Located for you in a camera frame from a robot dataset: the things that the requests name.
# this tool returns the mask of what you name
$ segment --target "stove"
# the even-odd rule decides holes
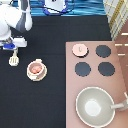
[[[126,87],[114,41],[66,42],[66,128],[90,128],[80,120],[75,106],[77,95],[86,87],[104,89],[114,103],[125,99]],[[127,128],[127,120],[127,110],[116,111],[105,128]]]

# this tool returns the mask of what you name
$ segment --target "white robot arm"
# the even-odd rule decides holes
[[[30,13],[30,1],[18,0],[18,7],[8,4],[0,5],[0,40],[8,40],[11,37],[10,27],[20,32],[29,31],[32,28]]]

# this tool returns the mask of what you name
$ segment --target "pink teacup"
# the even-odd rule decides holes
[[[27,75],[33,81],[42,80],[47,73],[46,66],[42,63],[41,59],[36,59],[31,62],[27,67]]]

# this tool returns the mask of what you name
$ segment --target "white bowl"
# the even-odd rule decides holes
[[[83,89],[76,98],[76,111],[79,118],[91,127],[105,127],[115,116],[112,97],[98,87]]]

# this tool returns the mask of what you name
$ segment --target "black tabletop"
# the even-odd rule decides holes
[[[33,17],[33,28],[19,48],[20,63],[8,63],[11,51],[0,50],[0,128],[66,128],[67,41],[110,41],[107,16]],[[27,77],[27,66],[35,59],[47,66],[39,82]]]

